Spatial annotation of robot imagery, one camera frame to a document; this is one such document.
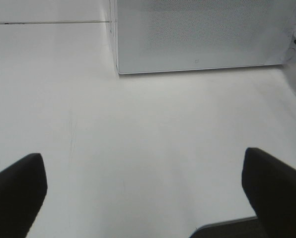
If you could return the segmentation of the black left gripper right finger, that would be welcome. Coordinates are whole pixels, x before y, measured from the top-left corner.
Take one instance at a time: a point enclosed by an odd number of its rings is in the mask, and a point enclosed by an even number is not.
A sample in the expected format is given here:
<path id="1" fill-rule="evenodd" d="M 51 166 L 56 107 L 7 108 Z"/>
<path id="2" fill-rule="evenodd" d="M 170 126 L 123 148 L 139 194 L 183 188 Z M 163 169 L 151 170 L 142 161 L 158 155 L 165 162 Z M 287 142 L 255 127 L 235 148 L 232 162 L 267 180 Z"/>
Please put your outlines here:
<path id="1" fill-rule="evenodd" d="M 268 237 L 296 238 L 296 169 L 259 148 L 247 148 L 241 184 Z"/>

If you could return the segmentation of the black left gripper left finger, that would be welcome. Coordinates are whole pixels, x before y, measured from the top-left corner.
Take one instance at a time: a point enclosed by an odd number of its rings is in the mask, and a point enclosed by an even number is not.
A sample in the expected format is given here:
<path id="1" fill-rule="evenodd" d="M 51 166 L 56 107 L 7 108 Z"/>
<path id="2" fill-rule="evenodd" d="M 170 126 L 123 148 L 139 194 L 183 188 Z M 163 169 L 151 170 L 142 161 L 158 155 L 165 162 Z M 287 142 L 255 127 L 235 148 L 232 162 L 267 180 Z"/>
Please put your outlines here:
<path id="1" fill-rule="evenodd" d="M 42 155 L 29 154 L 0 172 L 0 238 L 24 238 L 47 194 Z"/>

